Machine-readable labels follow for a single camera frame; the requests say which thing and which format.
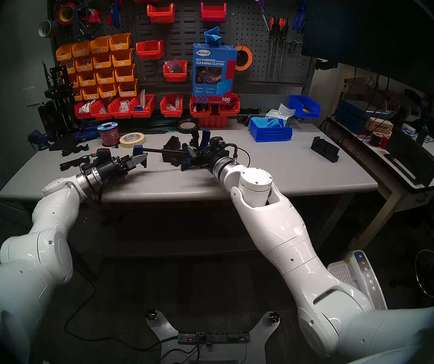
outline blue cloth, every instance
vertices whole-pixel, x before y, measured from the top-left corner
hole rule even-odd
[[[209,31],[203,33],[205,36],[205,43],[211,47],[220,47],[220,27],[217,26]]]
[[[278,119],[275,118],[274,120],[268,121],[265,117],[253,117],[251,118],[254,124],[258,128],[280,128],[281,124],[279,123]]]

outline screwdriver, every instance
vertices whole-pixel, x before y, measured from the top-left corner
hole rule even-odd
[[[276,18],[271,17],[269,20],[269,40],[271,40],[271,50],[269,51],[269,57],[267,59],[267,72],[266,80],[269,77],[269,71],[271,70],[271,57],[273,55],[274,38],[276,37]]]
[[[285,29],[285,19],[279,18],[278,25],[276,26],[276,58],[274,60],[273,81],[274,81],[274,77],[276,76],[276,66],[278,66],[279,41],[283,40],[283,30],[284,29]]]
[[[283,65],[283,53],[285,51],[285,44],[286,44],[287,33],[288,33],[288,18],[285,19],[285,25],[284,25],[283,31],[282,31],[283,49],[281,49],[281,59],[279,61],[278,80],[279,80],[279,76],[281,74],[281,66]]]

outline black pegboard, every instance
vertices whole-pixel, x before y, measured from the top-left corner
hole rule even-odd
[[[283,53],[283,65],[280,78],[278,79],[279,60],[283,42],[279,43],[278,64],[276,66],[276,78],[273,80],[274,61],[276,59],[276,41],[274,42],[271,54],[270,77],[266,79],[267,61],[270,53],[270,42],[267,40],[268,32],[261,11],[254,0],[159,0],[155,6],[176,5],[175,23],[151,23],[146,14],[147,4],[125,0],[121,10],[121,26],[116,29],[114,26],[106,25],[109,14],[109,3],[111,0],[90,1],[90,7],[101,12],[102,24],[96,32],[96,36],[114,35],[120,33],[131,33],[131,47],[135,49],[136,42],[145,40],[165,40],[165,54],[160,60],[142,61],[134,52],[134,63],[136,64],[136,77],[140,85],[161,85],[167,84],[163,76],[163,63],[166,60],[177,58],[187,60],[187,79],[185,82],[171,83],[172,85],[191,84],[191,70],[193,58],[193,43],[204,42],[203,33],[216,25],[220,26],[222,43],[238,46],[246,44],[252,54],[252,64],[244,71],[236,71],[235,82],[237,85],[248,83],[263,83],[275,86],[300,86],[311,82],[307,78],[310,57],[301,56],[301,44],[293,53],[288,52],[289,44],[286,43]],[[204,4],[227,3],[227,16],[224,23],[201,22],[200,1]],[[266,0],[265,16],[267,20],[272,15],[278,19],[280,16],[289,19],[289,31],[287,39],[303,42],[303,34],[297,34],[291,29],[295,19],[299,0]],[[72,27],[67,26],[64,36],[57,38],[57,45],[61,46],[73,42]]]

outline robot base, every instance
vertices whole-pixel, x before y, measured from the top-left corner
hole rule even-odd
[[[167,339],[178,335],[178,330],[170,325],[166,317],[160,311],[156,312],[156,320],[147,319],[148,326],[153,330],[159,340]],[[212,344],[210,347],[205,345],[205,342],[200,343],[200,359],[199,362],[228,362],[229,364],[240,364],[246,359],[246,362],[255,364],[265,364],[266,354],[264,346],[268,338],[273,334],[279,326],[279,320],[272,323],[269,315],[272,312],[267,312],[259,320],[256,326],[249,331],[250,341],[247,343],[225,343]],[[178,341],[171,340],[161,345],[161,356],[174,348],[183,349],[187,352],[195,347],[194,344],[179,344]],[[181,351],[173,351],[162,359],[161,364],[171,364],[173,362],[182,362],[189,355],[189,363],[195,362],[197,359],[197,350],[192,354],[186,354]]]

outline gray table top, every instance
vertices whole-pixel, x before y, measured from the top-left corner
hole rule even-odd
[[[267,170],[280,191],[288,196],[365,192],[377,189],[376,181],[348,154],[340,150],[339,160],[330,163],[310,149],[313,137],[326,137],[312,124],[293,124],[293,137],[286,142],[256,143],[249,130],[231,120],[224,130],[211,130],[212,136],[221,136],[228,143],[236,143],[251,155],[251,166]],[[146,135],[145,147],[162,148],[172,135],[182,143],[190,135],[180,133]],[[89,151],[95,152],[101,140],[87,142]],[[112,148],[111,154],[124,156],[128,148]],[[79,173],[78,167],[60,171],[59,164],[77,159],[88,152],[62,157],[61,151],[37,152],[5,185],[0,198],[18,201],[38,201],[42,189],[58,177]],[[238,161],[247,164],[247,155],[239,151]],[[205,169],[182,172],[180,168],[163,163],[158,153],[148,155],[148,167],[138,166],[125,179],[106,188],[103,202],[189,201],[228,199],[229,193]]]

